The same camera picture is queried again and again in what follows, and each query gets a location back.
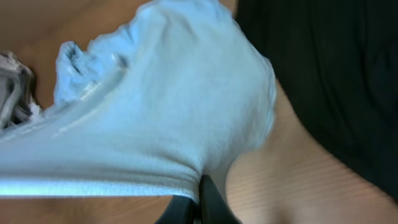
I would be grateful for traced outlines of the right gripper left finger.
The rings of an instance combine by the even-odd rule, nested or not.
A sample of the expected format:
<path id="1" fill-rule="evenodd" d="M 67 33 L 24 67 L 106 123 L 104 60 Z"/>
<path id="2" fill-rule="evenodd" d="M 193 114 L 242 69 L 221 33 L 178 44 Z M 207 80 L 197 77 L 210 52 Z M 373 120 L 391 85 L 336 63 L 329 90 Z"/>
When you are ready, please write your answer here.
<path id="1" fill-rule="evenodd" d="M 194 210 L 192 199 L 174 195 L 155 224 L 193 224 Z"/>

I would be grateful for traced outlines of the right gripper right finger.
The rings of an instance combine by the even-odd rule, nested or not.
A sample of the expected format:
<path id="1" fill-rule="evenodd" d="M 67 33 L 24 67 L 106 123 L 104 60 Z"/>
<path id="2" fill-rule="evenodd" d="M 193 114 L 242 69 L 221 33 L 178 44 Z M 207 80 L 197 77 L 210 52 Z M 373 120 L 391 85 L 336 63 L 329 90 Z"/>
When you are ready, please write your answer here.
<path id="1" fill-rule="evenodd" d="M 240 224 L 209 175 L 199 185 L 202 224 Z"/>

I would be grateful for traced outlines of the light blue t-shirt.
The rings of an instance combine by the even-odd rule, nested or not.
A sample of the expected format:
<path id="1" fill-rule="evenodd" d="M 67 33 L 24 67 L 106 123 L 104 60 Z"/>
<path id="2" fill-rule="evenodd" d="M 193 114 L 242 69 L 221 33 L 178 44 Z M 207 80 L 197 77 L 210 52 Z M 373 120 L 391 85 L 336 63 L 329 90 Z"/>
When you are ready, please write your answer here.
<path id="1" fill-rule="evenodd" d="M 1 195 L 221 194 L 274 123 L 270 61 L 218 1 L 152 1 L 86 51 L 64 43 L 54 104 L 1 134 Z"/>

